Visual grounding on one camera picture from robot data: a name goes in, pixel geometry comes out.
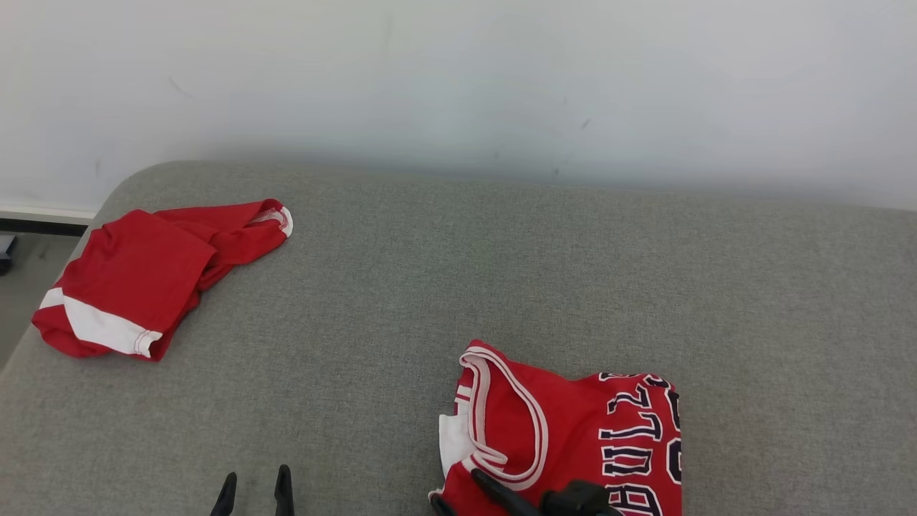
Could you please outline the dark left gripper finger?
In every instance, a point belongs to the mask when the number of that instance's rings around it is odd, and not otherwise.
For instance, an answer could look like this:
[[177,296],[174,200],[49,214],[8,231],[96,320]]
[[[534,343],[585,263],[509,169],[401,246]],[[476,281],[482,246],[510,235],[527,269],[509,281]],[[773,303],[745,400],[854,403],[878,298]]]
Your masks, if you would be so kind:
[[279,466],[274,499],[276,509],[274,516],[295,516],[294,490],[292,490],[292,473],[287,464]]
[[238,476],[235,472],[227,474],[210,516],[232,516],[236,499]]

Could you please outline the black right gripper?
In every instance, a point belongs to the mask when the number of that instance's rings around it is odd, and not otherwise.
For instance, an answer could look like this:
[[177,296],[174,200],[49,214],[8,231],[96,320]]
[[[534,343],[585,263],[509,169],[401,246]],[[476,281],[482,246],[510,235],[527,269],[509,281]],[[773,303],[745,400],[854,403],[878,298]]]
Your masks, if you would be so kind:
[[[495,480],[481,468],[471,470],[475,485],[508,516],[621,516],[610,506],[609,490],[600,484],[571,481],[559,491],[547,491],[541,499],[541,513],[514,490]],[[436,516],[456,516],[441,493],[430,493],[430,506]]]

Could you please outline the grey fabric sofa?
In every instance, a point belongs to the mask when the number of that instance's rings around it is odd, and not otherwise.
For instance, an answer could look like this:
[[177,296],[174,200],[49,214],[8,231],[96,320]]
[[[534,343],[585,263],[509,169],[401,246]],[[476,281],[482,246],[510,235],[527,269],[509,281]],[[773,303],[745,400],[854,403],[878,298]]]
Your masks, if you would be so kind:
[[159,363],[28,329],[0,373],[0,516],[429,514],[471,340],[681,395],[685,513],[917,516],[917,213],[171,161],[131,209],[275,197],[294,235]]

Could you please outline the red Bulls basketball jersey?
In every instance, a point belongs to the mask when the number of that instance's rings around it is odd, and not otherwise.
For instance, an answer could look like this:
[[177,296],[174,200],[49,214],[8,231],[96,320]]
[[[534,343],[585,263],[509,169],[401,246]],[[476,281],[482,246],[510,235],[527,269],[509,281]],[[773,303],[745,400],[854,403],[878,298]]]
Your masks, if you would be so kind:
[[454,411],[439,418],[441,493],[456,516],[508,516],[475,485],[481,468],[538,507],[571,481],[600,484],[621,516],[683,516],[674,385],[652,373],[569,380],[472,340]]

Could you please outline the white and black wall skirting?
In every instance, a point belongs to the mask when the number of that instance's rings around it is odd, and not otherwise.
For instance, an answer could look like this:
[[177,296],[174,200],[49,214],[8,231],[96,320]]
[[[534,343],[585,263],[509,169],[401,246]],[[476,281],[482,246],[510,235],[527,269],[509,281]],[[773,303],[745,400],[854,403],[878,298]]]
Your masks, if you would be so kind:
[[0,233],[82,237],[95,212],[0,205]]

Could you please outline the red shorts with white stripe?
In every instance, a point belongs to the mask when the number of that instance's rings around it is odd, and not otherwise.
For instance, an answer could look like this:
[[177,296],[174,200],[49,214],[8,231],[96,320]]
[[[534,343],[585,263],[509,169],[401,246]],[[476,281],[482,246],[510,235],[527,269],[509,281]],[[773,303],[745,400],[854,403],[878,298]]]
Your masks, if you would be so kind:
[[276,199],[147,212],[90,232],[32,317],[63,355],[158,362],[203,292],[281,247],[294,218]]

